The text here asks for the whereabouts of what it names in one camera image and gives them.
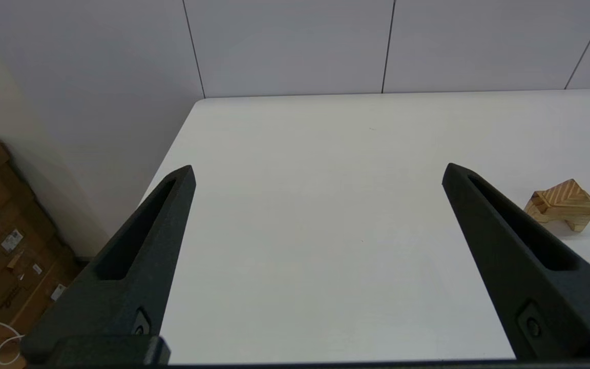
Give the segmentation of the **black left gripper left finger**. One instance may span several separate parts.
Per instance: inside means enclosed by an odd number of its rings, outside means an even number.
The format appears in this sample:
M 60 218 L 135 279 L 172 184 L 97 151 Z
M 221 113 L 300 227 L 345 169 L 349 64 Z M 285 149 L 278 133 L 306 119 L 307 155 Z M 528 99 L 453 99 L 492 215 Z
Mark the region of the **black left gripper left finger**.
M 166 175 L 19 346 L 30 366 L 165 366 L 160 331 L 196 188 Z

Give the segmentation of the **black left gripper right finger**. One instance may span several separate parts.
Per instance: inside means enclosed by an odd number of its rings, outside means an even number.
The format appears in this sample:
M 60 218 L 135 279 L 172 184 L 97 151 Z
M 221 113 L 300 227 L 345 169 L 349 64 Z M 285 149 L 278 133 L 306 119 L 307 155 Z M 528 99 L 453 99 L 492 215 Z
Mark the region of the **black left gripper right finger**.
M 442 186 L 517 359 L 590 359 L 590 264 L 474 171 Z

